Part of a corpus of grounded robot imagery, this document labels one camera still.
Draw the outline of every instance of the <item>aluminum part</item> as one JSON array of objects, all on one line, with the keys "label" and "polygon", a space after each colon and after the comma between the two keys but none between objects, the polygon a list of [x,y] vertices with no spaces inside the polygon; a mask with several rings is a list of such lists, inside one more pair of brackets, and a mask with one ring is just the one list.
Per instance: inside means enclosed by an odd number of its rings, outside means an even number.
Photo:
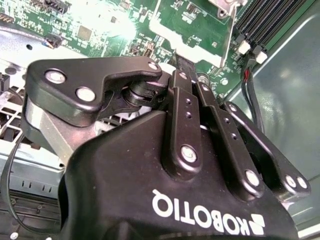
[{"label": "aluminum part", "polygon": [[35,105],[29,98],[25,118],[38,129],[65,166],[73,152],[86,141],[97,136],[95,125],[89,127],[71,126]]}]

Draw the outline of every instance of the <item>cable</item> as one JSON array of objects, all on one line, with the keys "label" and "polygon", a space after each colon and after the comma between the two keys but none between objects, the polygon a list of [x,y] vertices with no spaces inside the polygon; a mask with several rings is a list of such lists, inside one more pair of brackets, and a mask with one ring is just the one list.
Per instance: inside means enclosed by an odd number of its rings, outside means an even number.
[{"label": "cable", "polygon": [[9,89],[7,90],[7,92],[11,93],[12,95],[15,95],[18,99],[20,99],[21,105],[24,104],[24,99],[23,99],[22,96],[20,96],[20,94],[17,93],[15,90],[13,90],[12,88],[9,88]]},{"label": "cable", "polygon": [[241,83],[242,94],[245,98],[245,101],[248,104],[252,115],[252,121],[260,129],[260,131],[265,133],[265,126],[261,115],[261,110],[259,107],[259,102],[256,96],[255,87],[254,87],[254,77],[250,68],[247,68],[244,71],[243,81]]},{"label": "cable", "polygon": [[18,217],[18,215],[14,209],[14,206],[11,203],[10,189],[9,189],[10,174],[11,174],[11,169],[12,169],[12,165],[14,163],[14,158],[15,158],[16,152],[18,150],[20,143],[24,139],[24,137],[25,136],[23,134],[21,134],[21,136],[16,141],[16,144],[14,145],[13,149],[11,150],[7,161],[5,162],[5,165],[4,165],[2,174],[1,174],[1,178],[0,178],[0,190],[1,190],[2,200],[8,206],[9,214],[20,224],[21,227],[23,227],[27,231],[32,232],[34,234],[39,234],[39,235],[58,235],[59,232],[56,232],[53,229],[41,229],[41,228],[36,228],[36,227],[25,225],[21,221],[21,219]]},{"label": "cable", "polygon": [[37,40],[43,44],[45,44],[47,47],[54,49],[54,46],[52,46],[52,44],[50,44],[47,40],[45,40],[43,37],[39,37],[30,33],[27,33],[25,31],[20,31],[11,27],[6,27],[6,26],[0,26],[0,31],[4,31],[4,32],[8,32],[8,33],[12,33],[12,34],[18,34],[21,36],[25,36],[27,38],[30,39],[34,39]]}]

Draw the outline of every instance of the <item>screw head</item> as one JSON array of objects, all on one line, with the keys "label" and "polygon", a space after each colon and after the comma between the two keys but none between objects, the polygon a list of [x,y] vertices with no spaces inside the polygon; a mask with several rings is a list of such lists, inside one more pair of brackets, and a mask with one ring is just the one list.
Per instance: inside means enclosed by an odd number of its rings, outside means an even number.
[{"label": "screw head", "polygon": [[183,79],[188,79],[187,75],[184,72],[179,72],[180,77],[182,77]]},{"label": "screw head", "polygon": [[157,64],[155,64],[153,61],[148,62],[148,65],[153,70],[157,70],[158,69]]},{"label": "screw head", "polygon": [[258,187],[260,184],[260,180],[258,176],[252,171],[252,170],[247,170],[245,171],[246,178],[248,181],[253,185]]},{"label": "screw head", "polygon": [[202,84],[202,89],[205,91],[210,91],[210,89],[205,84]]},{"label": "screw head", "polygon": [[63,84],[66,81],[66,76],[59,71],[50,70],[45,73],[45,78],[54,84]]},{"label": "screw head", "polygon": [[230,109],[231,109],[233,112],[236,112],[236,111],[237,111],[237,108],[236,108],[234,105],[229,104],[229,107],[230,107]]},{"label": "screw head", "polygon": [[19,237],[19,234],[17,232],[13,232],[10,235],[10,239],[11,240],[16,240]]},{"label": "screw head", "polygon": [[285,180],[289,184],[290,187],[292,187],[292,188],[297,187],[295,180],[290,175],[286,175]]},{"label": "screw head", "polygon": [[75,91],[76,96],[85,101],[85,102],[92,102],[96,99],[95,93],[87,87],[80,87]]},{"label": "screw head", "polygon": [[298,183],[299,183],[299,185],[300,185],[301,187],[303,187],[304,189],[307,189],[307,188],[308,188],[307,183],[305,182],[305,180],[304,180],[302,177],[299,177],[299,176],[298,176],[296,179],[297,179],[297,181],[298,181]]},{"label": "screw head", "polygon": [[187,145],[181,147],[181,155],[188,163],[194,163],[197,160],[196,152]]}]

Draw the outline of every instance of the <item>green circuit board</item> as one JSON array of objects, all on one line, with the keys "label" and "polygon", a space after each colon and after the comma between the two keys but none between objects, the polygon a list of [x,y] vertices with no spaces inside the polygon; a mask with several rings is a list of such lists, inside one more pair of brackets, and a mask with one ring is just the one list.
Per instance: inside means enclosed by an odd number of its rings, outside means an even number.
[{"label": "green circuit board", "polygon": [[[239,7],[237,18],[250,6]],[[174,50],[149,28],[158,0],[68,0],[65,14],[44,8],[40,0],[0,0],[0,11],[16,25],[39,36],[59,35],[62,45],[88,57],[148,56],[167,63]],[[200,46],[222,56],[231,18],[219,19],[208,0],[161,0],[160,23],[182,36],[190,47]],[[196,64],[209,77],[212,91],[225,97],[239,82],[242,57],[232,40],[225,67]]]}]

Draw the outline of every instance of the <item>gray metal panel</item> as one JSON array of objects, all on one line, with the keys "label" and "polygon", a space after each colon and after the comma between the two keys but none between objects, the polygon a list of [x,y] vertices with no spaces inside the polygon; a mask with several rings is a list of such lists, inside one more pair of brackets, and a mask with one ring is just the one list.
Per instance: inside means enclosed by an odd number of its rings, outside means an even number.
[{"label": "gray metal panel", "polygon": [[[296,224],[320,216],[320,1],[255,73],[266,135],[311,181],[312,194],[289,208]],[[248,113],[242,94],[233,100]]]}]

